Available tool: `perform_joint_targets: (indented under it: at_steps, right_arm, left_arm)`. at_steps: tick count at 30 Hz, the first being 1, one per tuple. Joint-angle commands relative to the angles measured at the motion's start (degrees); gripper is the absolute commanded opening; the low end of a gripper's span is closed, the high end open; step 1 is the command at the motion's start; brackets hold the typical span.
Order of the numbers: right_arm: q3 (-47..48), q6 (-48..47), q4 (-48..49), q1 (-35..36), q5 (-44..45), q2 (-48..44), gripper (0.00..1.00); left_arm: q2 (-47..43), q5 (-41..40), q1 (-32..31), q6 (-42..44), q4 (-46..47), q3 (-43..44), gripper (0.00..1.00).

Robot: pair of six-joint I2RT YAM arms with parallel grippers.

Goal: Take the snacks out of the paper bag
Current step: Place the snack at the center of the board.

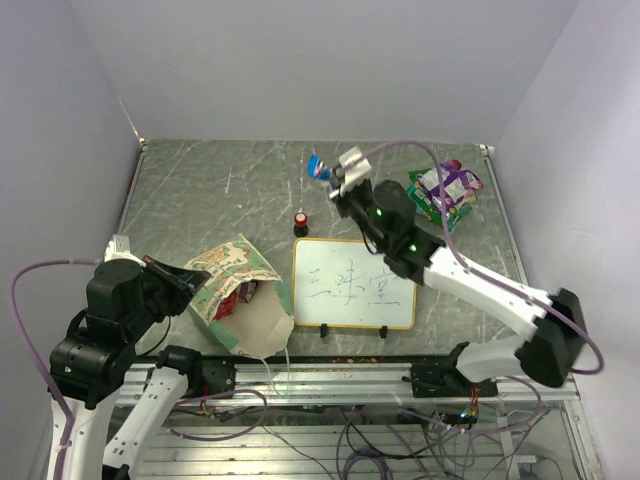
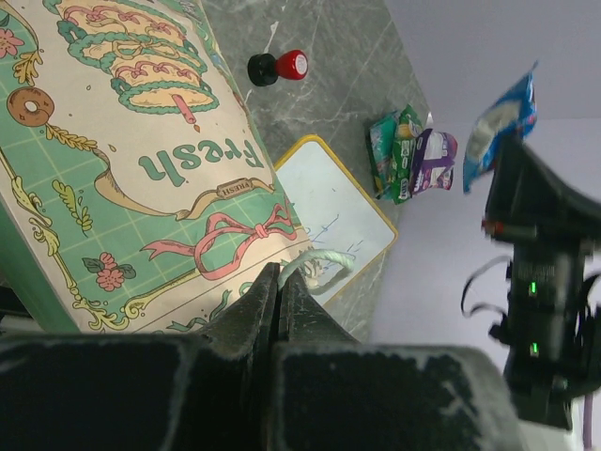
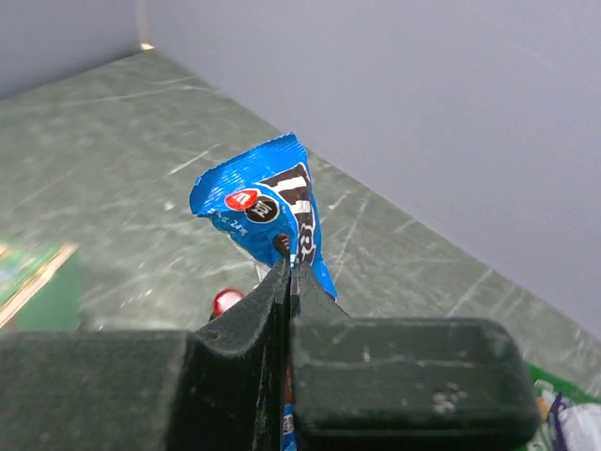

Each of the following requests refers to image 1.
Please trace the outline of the purple snack packet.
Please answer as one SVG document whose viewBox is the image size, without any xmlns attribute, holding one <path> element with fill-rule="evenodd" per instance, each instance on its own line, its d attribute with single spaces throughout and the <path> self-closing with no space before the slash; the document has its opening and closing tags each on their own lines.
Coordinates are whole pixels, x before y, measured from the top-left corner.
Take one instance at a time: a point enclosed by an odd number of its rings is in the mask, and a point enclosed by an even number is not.
<svg viewBox="0 0 640 480">
<path fill-rule="evenodd" d="M 450 212 L 461 210 L 476 201 L 476 193 L 484 188 L 481 179 L 455 159 L 448 159 L 439 165 L 441 172 L 445 205 Z M 437 208 L 441 208 L 439 177 L 434 168 L 427 169 L 417 176 L 421 192 Z"/>
</svg>

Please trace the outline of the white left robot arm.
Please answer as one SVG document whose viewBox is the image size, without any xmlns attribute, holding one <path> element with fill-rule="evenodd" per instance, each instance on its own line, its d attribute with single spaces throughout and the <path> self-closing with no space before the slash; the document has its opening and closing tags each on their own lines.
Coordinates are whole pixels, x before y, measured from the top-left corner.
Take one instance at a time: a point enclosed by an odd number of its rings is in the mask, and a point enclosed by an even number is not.
<svg viewBox="0 0 640 480">
<path fill-rule="evenodd" d="M 211 275 L 138 258 L 123 235 L 110 239 L 95 266 L 86 308 L 50 354 L 50 479 L 135 478 L 151 436 L 176 402 L 204 390 L 201 354 L 167 346 L 130 417 L 108 433 L 138 341 L 153 325 L 186 311 Z"/>
</svg>

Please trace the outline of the green printed paper bag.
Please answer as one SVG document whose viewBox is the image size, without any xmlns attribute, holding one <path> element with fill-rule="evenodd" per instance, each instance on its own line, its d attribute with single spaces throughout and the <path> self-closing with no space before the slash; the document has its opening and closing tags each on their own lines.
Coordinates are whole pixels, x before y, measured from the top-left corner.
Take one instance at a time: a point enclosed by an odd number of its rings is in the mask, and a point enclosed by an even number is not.
<svg viewBox="0 0 640 480">
<path fill-rule="evenodd" d="M 212 278 L 190 308 L 200 323 L 233 355 L 258 360 L 282 353 L 291 365 L 288 342 L 294 330 L 292 302 L 282 277 L 242 234 L 190 259 L 185 269 L 206 270 Z M 233 313 L 215 319 L 218 305 L 233 290 Z"/>
</svg>

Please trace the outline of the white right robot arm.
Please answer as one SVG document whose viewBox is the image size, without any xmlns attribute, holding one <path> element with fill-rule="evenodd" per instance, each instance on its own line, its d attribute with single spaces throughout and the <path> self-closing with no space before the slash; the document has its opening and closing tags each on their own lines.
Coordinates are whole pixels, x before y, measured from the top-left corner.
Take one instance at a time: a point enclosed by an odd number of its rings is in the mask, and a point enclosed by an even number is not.
<svg viewBox="0 0 640 480">
<path fill-rule="evenodd" d="M 512 330 L 509 338 L 462 343 L 440 373 L 450 394 L 475 383 L 525 375 L 549 388 L 562 387 L 586 342 L 578 296 L 512 281 L 467 259 L 417 222 L 412 201 L 396 181 L 372 185 L 371 165 L 359 148 L 343 153 L 331 169 L 329 197 L 343 218 L 355 222 L 384 263 L 402 279 L 452 294 Z"/>
</svg>

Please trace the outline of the blue small snack packet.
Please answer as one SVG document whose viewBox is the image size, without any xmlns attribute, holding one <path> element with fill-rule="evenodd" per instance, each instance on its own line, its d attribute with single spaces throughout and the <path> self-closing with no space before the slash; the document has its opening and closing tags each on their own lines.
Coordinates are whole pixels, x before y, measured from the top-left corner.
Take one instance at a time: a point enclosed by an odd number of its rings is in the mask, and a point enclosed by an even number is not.
<svg viewBox="0 0 640 480">
<path fill-rule="evenodd" d="M 307 163 L 307 173 L 311 179 L 329 181 L 332 170 L 317 154 L 312 154 Z"/>
</svg>

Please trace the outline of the teal snack packet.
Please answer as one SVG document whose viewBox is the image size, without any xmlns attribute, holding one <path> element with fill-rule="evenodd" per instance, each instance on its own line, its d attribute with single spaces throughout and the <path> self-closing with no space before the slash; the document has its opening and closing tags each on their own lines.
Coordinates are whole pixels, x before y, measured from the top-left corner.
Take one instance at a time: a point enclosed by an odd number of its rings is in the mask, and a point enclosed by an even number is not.
<svg viewBox="0 0 640 480">
<path fill-rule="evenodd" d="M 416 212 L 438 226 L 443 225 L 441 212 L 427 199 L 427 197 L 415 186 L 407 188 L 408 197 L 414 202 Z M 455 226 L 467 214 L 467 211 L 448 212 L 446 215 L 447 229 L 452 231 Z"/>
</svg>

